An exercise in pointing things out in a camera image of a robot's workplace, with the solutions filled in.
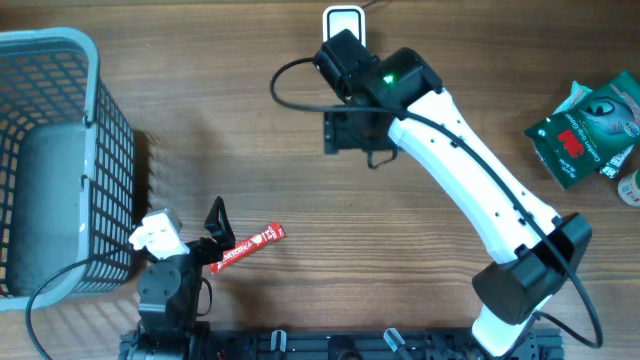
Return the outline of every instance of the basket bottom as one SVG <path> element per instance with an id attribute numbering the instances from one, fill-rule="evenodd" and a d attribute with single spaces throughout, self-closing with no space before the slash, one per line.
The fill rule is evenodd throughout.
<path id="1" fill-rule="evenodd" d="M 85 134 L 81 123 L 45 125 L 20 144 L 7 254 L 7 288 L 13 296 L 30 296 L 47 277 L 77 260 Z"/>

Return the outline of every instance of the green led light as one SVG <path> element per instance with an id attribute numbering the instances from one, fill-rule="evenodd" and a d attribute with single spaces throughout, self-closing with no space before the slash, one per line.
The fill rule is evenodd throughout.
<path id="1" fill-rule="evenodd" d="M 393 84 L 393 81 L 395 80 L 395 78 L 393 77 L 392 74 L 389 75 L 385 75 L 382 80 L 384 80 L 384 82 L 386 82 L 387 84 Z"/>

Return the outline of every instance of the white phone charger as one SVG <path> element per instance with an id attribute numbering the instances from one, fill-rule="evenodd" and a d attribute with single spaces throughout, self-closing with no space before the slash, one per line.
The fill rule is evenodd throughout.
<path id="1" fill-rule="evenodd" d="M 364 11 L 357 5 L 336 5 L 328 7 L 322 14 L 322 41 L 327 41 L 343 30 L 350 30 L 367 46 Z"/>

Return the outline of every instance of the basket mesh side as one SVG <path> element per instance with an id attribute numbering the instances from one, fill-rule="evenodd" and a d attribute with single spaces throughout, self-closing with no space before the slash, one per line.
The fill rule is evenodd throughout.
<path id="1" fill-rule="evenodd" d="M 7 268 L 14 259 L 12 217 L 20 144 L 35 127 L 80 121 L 87 59 L 77 51 L 0 54 L 0 298 L 13 297 Z"/>
<path id="2" fill-rule="evenodd" d="M 102 82 L 98 86 L 95 124 L 95 180 L 91 189 L 90 255 L 115 249 L 130 248 L 133 227 L 133 131 Z M 126 281 L 131 270 L 128 253 L 118 252 L 104 260 L 94 261 L 76 292 L 105 292 Z"/>

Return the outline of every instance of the red logo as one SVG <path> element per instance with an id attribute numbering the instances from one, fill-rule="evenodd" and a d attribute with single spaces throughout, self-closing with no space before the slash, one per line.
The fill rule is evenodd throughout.
<path id="1" fill-rule="evenodd" d="M 571 132 L 571 129 L 563 131 L 558 135 L 558 140 L 564 144 L 565 150 L 574 159 L 584 155 L 584 146 L 576 139 L 576 136 Z"/>

